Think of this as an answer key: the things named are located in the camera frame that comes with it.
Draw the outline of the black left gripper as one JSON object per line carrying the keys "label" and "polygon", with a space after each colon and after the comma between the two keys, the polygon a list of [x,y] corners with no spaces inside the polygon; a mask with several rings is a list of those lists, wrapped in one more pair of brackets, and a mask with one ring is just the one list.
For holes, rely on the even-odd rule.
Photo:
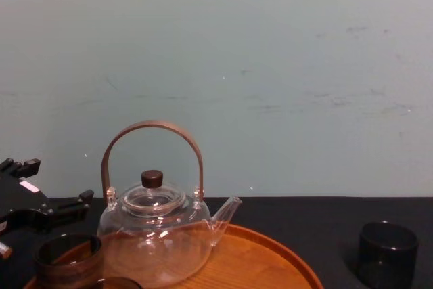
{"label": "black left gripper", "polygon": [[65,202],[52,202],[44,193],[27,181],[39,172],[41,161],[37,158],[24,163],[7,158],[1,163],[1,222],[31,222],[38,232],[82,221],[94,197],[86,190]]}

